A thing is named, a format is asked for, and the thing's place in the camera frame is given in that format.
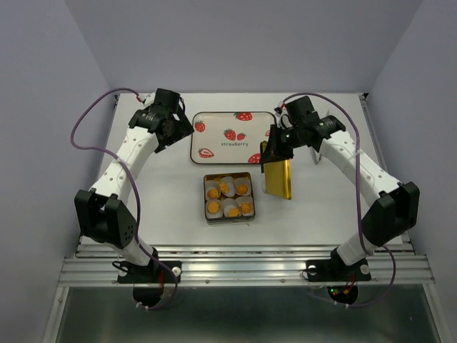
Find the gold tin lid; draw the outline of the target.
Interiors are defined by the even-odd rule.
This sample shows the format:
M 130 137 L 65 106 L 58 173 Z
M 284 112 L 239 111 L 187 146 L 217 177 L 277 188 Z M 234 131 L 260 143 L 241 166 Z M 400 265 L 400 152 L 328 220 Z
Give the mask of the gold tin lid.
M 263 192 L 282 199 L 292 199 L 291 162 L 289 160 L 261 163 Z

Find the metal tongs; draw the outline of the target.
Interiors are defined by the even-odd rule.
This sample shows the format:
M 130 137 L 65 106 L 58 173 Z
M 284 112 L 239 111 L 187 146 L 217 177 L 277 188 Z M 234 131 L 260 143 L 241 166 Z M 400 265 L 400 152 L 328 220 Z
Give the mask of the metal tongs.
M 314 164 L 318 165 L 321 161 L 322 156 L 312 147 L 310 148 L 310 154 Z

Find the swirl cookie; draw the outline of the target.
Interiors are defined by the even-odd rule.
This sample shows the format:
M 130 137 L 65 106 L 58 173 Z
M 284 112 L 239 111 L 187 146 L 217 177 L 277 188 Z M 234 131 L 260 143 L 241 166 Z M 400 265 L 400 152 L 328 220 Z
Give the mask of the swirl cookie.
M 249 191 L 249 188 L 246 184 L 239 184 L 237 187 L 236 187 L 236 191 L 238 194 L 240 195 L 244 195 L 244 194 L 247 194 L 248 191 Z

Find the square cookie tin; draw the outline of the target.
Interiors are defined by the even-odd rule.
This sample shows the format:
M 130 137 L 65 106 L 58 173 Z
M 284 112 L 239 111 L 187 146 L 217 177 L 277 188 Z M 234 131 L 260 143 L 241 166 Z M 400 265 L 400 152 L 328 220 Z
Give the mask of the square cookie tin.
M 247 171 L 204 175 L 203 186 L 204 217 L 208 224 L 232 224 L 255 219 L 253 182 Z

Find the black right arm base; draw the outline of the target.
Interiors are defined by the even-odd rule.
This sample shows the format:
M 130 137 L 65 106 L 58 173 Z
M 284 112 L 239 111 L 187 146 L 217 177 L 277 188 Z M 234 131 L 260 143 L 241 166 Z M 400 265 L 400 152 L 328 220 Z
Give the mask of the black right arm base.
M 351 266 L 345 265 L 336 259 L 312 259 L 306 261 L 304 269 L 307 280 L 310 282 L 368 282 L 371 273 L 366 259 L 362 259 Z

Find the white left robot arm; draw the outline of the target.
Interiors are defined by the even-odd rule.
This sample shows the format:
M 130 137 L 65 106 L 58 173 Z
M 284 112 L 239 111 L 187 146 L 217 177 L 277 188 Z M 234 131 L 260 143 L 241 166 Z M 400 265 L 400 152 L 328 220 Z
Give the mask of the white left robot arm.
M 117 152 L 102 148 L 111 162 L 87 190 L 76 193 L 74 203 L 81 235 L 105 244 L 134 265 L 134 273 L 150 282 L 159 273 L 156 250 L 139 237 L 141 215 L 132 214 L 127 202 L 139 196 L 136 178 L 152 154 L 193 134 L 182 96 L 157 89 L 153 99 L 138 95 L 142 108 L 129 120 Z

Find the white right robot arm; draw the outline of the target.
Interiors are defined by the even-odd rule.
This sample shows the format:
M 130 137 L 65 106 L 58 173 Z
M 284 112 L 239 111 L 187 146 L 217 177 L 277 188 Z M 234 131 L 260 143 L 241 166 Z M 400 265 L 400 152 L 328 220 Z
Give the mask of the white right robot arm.
M 337 279 L 354 271 L 354 264 L 372 255 L 417 222 L 420 190 L 413 182 L 391 176 L 361 148 L 358 129 L 352 133 L 332 115 L 319 116 L 312 93 L 286 97 L 275 109 L 287 124 L 273 124 L 260 164 L 287 161 L 297 148 L 308 147 L 327 158 L 355 186 L 357 232 L 338 246 L 328 270 Z

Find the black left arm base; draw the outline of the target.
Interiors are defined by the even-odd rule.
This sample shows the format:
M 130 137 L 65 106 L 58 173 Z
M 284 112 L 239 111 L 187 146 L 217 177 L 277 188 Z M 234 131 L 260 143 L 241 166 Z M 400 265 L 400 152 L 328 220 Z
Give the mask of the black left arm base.
M 119 284 L 174 283 L 171 273 L 154 262 L 148 266 L 137 266 L 127 261 L 114 261 L 111 265 L 117 269 L 117 282 Z

